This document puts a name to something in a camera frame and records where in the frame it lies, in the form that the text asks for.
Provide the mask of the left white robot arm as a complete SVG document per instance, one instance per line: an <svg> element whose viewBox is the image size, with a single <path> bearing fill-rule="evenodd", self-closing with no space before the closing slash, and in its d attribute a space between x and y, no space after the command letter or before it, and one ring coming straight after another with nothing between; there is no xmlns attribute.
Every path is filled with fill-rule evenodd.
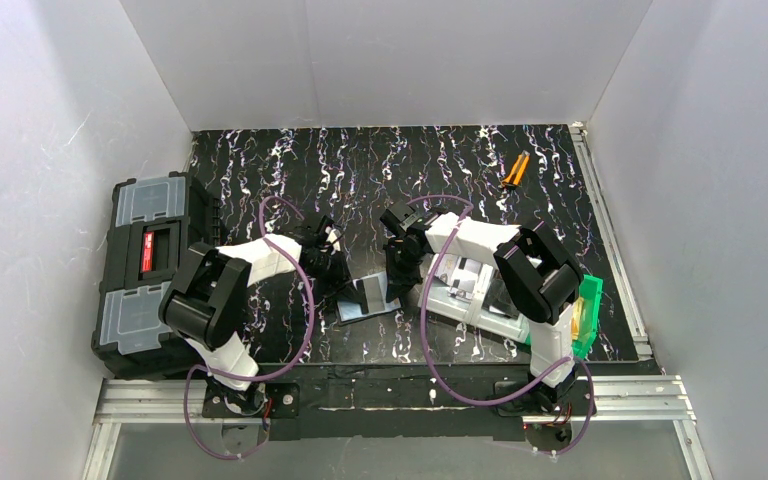
<svg viewBox="0 0 768 480"><path fill-rule="evenodd" d="M261 375L242 337L249 290L285 273L299 275L307 300L307 325L316 319L322 296L352 298L343 229L327 215L315 215L280 233L236 245L195 243L185 252L159 306L158 316L200 355L201 370L219 384L244 392Z"/></svg>

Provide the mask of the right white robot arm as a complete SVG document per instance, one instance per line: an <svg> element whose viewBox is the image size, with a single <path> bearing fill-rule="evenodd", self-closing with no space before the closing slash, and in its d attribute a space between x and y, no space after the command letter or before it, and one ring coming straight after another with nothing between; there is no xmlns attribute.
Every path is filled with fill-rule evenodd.
<svg viewBox="0 0 768 480"><path fill-rule="evenodd" d="M584 274L543 222L487 223L466 212L420 211L412 202L392 204L380 220L391 235L384 245L387 300L422 283L420 267L428 256L434 259L431 273L448 255L489 266L528 323L533 380L555 392L574 380L571 323Z"/></svg>

